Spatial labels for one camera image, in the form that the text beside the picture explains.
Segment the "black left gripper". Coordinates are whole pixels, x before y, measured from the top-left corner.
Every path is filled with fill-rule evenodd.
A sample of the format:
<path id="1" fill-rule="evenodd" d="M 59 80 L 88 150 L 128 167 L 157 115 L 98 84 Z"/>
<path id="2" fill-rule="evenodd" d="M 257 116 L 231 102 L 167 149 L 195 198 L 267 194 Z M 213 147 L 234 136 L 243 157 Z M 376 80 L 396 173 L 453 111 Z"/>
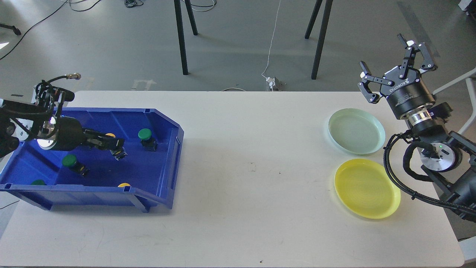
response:
<path id="1" fill-rule="evenodd" d="M 84 128 L 73 117 L 51 117 L 44 126 L 49 130 L 49 138 L 39 137 L 39 147 L 43 150 L 72 151 L 78 146 L 95 147 L 100 150 L 122 150 L 125 140 L 90 128 Z"/>

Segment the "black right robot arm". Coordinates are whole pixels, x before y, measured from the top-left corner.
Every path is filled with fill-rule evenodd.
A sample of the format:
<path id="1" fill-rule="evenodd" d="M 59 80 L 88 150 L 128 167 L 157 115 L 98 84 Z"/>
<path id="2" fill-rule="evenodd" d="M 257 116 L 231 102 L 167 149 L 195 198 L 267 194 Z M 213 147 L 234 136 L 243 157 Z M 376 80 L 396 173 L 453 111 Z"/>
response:
<path id="1" fill-rule="evenodd" d="M 384 73 L 383 77 L 371 74 L 361 61 L 359 90 L 367 102 L 376 104 L 386 99 L 397 120 L 404 120 L 408 130 L 393 134 L 384 146 L 383 164 L 386 174 L 400 190 L 412 199 L 446 208 L 461 219 L 475 221 L 475 143 L 445 127 L 452 108 L 447 102 L 436 104 L 422 80 L 422 74 L 435 71 L 430 49 L 424 42 L 415 43 L 398 34 L 405 48 L 400 65 Z M 403 154 L 403 170 L 411 178 L 435 183 L 442 195 L 428 197 L 405 185 L 394 173 L 390 152 L 395 143 L 408 144 Z"/>

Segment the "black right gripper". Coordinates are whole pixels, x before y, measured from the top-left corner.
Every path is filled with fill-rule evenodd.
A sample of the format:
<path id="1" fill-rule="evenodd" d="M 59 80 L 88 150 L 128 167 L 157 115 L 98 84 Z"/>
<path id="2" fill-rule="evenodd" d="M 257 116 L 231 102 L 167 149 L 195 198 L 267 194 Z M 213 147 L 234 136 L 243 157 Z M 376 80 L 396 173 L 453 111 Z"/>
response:
<path id="1" fill-rule="evenodd" d="M 408 117 L 408 113 L 419 108 L 430 108 L 435 104 L 435 97 L 422 80 L 422 74 L 435 71 L 436 64 L 426 45 L 414 45 L 403 34 L 398 40 L 406 48 L 402 63 L 387 71 L 383 77 L 371 74 L 367 63 L 360 61 L 362 68 L 358 88 L 369 103 L 376 104 L 385 98 L 396 119 Z"/>

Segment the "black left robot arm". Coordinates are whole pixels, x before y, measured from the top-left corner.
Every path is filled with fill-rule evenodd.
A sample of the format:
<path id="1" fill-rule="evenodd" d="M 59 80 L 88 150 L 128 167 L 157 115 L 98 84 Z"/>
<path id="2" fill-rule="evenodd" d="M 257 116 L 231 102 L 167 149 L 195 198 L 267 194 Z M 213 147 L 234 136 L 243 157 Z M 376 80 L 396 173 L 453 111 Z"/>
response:
<path id="1" fill-rule="evenodd" d="M 117 160 L 124 158 L 124 139 L 85 128 L 77 119 L 63 115 L 65 102 L 73 101 L 75 94 L 52 83 L 80 78 L 79 73 L 72 73 L 41 81 L 34 87 L 31 103 L 1 99 L 1 156 L 15 151 L 20 142 L 36 140 L 43 150 L 90 147 L 108 150 Z"/>

